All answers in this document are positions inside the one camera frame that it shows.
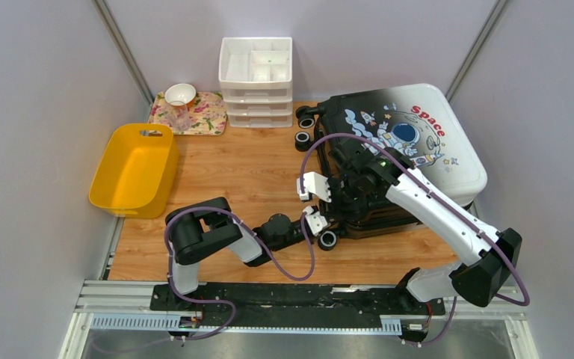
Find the white black space suitcase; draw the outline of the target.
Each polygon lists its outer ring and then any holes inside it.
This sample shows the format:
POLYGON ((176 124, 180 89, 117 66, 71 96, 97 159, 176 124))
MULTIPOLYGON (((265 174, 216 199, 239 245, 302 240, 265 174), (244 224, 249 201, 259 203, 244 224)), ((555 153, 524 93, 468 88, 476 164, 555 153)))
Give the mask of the white black space suitcase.
MULTIPOLYGON (((404 85, 335 95, 294 112, 301 132, 295 146, 307 151, 325 135, 349 133, 392 148, 413 162, 425 177, 464 209, 487 184, 482 165, 448 100, 429 84, 404 85)), ((340 138, 320 144, 316 152, 321 173, 331 187, 331 202, 320 210, 334 222, 320 243, 326 251, 340 238, 366 239, 418 224, 419 220, 385 199, 379 188, 359 199, 347 189, 352 173, 342 167, 333 148, 340 138)))

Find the yellow plastic basket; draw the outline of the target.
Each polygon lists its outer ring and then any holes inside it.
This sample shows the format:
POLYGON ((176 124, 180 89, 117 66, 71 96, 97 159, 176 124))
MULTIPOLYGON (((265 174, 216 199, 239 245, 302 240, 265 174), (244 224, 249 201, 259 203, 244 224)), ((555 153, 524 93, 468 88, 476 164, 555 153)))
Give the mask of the yellow plastic basket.
POLYGON ((179 150, 169 127, 121 126, 105 148, 89 201, 117 217, 157 218, 167 205, 178 163, 179 150))

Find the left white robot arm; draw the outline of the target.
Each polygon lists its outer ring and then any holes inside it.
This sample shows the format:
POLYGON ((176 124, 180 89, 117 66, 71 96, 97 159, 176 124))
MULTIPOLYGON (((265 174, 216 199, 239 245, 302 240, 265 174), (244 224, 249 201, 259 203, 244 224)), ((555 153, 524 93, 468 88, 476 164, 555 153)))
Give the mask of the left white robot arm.
POLYGON ((201 299, 198 294, 200 263, 217 252, 228 249, 243 264, 258 267, 272 262, 293 281, 309 279, 315 269, 312 239, 327 226, 315 220, 316 206, 303 210, 299 220, 286 215, 272 215, 263 225, 251 228, 235 215, 225 197, 217 197, 172 211, 165 218, 164 243, 168 251, 167 282, 170 301, 180 310, 198 305, 235 305, 226 299, 201 299), (305 242, 311 256, 309 271, 300 277, 288 273, 275 253, 305 242))

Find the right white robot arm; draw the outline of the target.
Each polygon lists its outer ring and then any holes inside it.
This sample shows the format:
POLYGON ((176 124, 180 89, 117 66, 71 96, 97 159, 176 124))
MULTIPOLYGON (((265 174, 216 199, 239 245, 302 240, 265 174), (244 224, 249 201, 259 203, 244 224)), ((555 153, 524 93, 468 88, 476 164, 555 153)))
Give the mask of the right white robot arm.
POLYGON ((434 269, 410 271, 396 292, 396 302, 405 313, 415 313, 435 298, 460 296, 477 307, 486 307, 509 277, 516 281, 523 299, 508 301, 522 307, 531 297, 516 270, 522 237, 512 228, 500 231, 477 219, 444 195, 409 159, 389 154, 361 153, 340 162, 348 174, 351 191, 363 199, 368 193, 386 189, 385 198, 407 210, 427 225, 456 253, 458 260, 434 269))

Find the floral serving tray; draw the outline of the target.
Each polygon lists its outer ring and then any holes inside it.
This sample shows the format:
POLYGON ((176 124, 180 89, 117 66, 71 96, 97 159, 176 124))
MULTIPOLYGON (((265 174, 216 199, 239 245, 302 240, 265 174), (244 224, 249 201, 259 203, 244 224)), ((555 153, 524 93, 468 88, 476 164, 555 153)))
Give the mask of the floral serving tray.
POLYGON ((226 128, 227 113, 223 97, 218 92, 199 92, 189 105, 191 126, 184 132, 174 132, 170 127, 170 105, 164 100, 164 92, 155 97, 148 123, 161 124, 174 135, 222 135, 226 128))

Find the white plastic drawer organizer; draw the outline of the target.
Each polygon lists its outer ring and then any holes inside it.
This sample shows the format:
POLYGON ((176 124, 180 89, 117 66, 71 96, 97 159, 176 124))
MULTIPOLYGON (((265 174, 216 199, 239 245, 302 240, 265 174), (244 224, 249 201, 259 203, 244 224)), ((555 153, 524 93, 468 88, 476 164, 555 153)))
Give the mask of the white plastic drawer organizer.
POLYGON ((218 81, 230 126, 288 128, 293 124, 293 39, 225 37, 218 81))

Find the clear drinking glass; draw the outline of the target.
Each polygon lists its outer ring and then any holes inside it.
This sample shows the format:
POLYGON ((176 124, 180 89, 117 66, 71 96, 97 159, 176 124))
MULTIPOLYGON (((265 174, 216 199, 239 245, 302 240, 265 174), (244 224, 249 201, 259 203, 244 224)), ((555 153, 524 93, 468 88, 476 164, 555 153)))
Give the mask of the clear drinking glass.
POLYGON ((174 132, 181 133, 191 126, 191 116, 188 105, 184 102, 170 104, 170 127, 174 132))

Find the white orange bowl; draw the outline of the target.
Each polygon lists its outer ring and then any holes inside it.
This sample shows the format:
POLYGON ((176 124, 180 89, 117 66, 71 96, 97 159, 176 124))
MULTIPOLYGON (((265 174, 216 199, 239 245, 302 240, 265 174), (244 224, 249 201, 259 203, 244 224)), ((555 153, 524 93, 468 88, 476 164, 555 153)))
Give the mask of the white orange bowl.
POLYGON ((164 100, 173 108, 187 109, 194 101, 197 90, 188 83, 179 83, 169 87, 164 92, 164 100))

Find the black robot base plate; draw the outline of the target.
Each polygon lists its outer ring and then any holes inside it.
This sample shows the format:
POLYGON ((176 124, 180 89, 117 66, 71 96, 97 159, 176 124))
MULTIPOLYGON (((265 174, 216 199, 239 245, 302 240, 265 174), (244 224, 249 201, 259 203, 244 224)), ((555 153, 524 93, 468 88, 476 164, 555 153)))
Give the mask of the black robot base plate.
POLYGON ((192 298, 226 299, 226 305, 174 304, 167 284, 154 286, 149 309, 188 312, 200 328, 230 327, 296 330, 385 329, 420 341, 433 316, 446 313, 441 298, 420 303, 393 286, 321 284, 207 283, 192 298))

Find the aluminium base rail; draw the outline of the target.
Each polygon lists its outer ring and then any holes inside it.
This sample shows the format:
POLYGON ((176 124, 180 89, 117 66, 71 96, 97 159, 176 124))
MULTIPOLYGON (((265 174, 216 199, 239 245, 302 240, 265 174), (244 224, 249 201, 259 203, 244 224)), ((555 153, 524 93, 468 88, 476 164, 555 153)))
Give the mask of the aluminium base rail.
POLYGON ((522 309, 450 298, 418 303, 390 285, 203 283, 186 299, 165 283, 88 280, 80 291, 61 358, 81 358, 92 331, 163 334, 378 335, 418 342, 441 336, 441 320, 495 321, 515 358, 538 356, 522 309))

